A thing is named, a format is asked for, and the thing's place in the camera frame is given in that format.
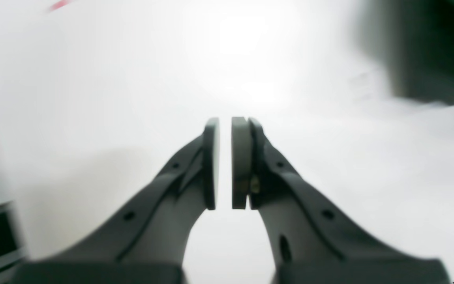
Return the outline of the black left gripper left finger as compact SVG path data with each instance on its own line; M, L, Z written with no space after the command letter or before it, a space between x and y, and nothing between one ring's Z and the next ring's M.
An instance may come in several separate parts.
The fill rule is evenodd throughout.
M14 284L185 284L194 224L216 208L219 119L177 151L108 221L72 247L22 264Z

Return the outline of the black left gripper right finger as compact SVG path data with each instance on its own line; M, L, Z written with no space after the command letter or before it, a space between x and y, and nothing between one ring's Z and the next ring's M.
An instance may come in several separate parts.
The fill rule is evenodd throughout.
M441 261L375 238L306 182L254 118L232 118L232 207L257 210L273 284L449 284Z

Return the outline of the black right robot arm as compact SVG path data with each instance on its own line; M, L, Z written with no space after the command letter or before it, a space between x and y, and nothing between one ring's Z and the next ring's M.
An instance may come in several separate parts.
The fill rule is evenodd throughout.
M393 96L454 106L454 0L367 0L357 42L385 66Z

